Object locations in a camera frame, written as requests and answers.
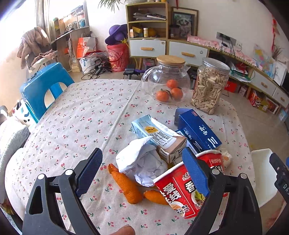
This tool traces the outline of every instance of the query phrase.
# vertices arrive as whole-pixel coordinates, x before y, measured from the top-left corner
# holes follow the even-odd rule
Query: white drawer
[[[251,84],[259,88],[261,91],[265,92],[269,96],[272,96],[276,85],[269,81],[267,78],[262,76],[260,73],[255,71],[255,77],[252,78]]]
[[[272,97],[284,107],[289,104],[289,97],[279,87],[276,88]]]
[[[130,40],[130,55],[158,57],[166,54],[166,41],[161,40]]]
[[[207,57],[208,49],[186,43],[170,42],[169,55],[178,56],[191,65],[200,66]]]

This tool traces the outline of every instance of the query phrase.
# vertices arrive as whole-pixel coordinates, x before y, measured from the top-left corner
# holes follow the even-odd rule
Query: purple hat
[[[127,24],[114,25],[109,29],[109,37],[105,40],[107,45],[113,45],[127,38]]]

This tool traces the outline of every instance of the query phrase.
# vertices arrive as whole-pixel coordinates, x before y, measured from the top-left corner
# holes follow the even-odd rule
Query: white tissue
[[[147,142],[152,136],[135,139],[116,156],[118,171],[129,178],[134,177],[142,186],[151,187],[153,179],[168,170],[168,166]]]

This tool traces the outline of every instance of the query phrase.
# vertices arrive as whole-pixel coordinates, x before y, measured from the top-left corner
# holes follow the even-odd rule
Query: sunflower seeds
[[[199,69],[191,104],[213,114],[227,81],[227,74],[207,67]]]

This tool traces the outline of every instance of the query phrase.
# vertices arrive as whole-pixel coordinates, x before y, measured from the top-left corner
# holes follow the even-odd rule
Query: glass teapot
[[[176,104],[183,101],[190,89],[190,77],[187,74],[190,66],[177,56],[158,56],[157,61],[158,66],[143,74],[142,89],[161,103]]]

